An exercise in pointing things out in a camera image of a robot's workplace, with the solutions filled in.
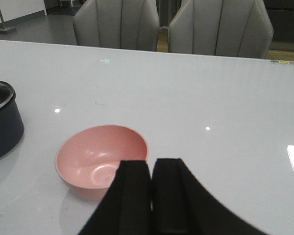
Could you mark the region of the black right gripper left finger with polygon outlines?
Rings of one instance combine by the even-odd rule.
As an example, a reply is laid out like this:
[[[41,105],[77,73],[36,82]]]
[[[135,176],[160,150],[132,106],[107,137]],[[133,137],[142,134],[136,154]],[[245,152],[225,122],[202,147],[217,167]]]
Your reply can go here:
[[[80,235],[150,235],[151,185],[145,161],[121,161]]]

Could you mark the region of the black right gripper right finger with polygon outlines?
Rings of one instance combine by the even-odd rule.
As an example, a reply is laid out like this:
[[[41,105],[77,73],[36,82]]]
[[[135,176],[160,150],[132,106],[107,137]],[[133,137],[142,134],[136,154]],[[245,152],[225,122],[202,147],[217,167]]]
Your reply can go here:
[[[152,173],[156,235],[261,235],[220,203],[182,159],[157,159]]]

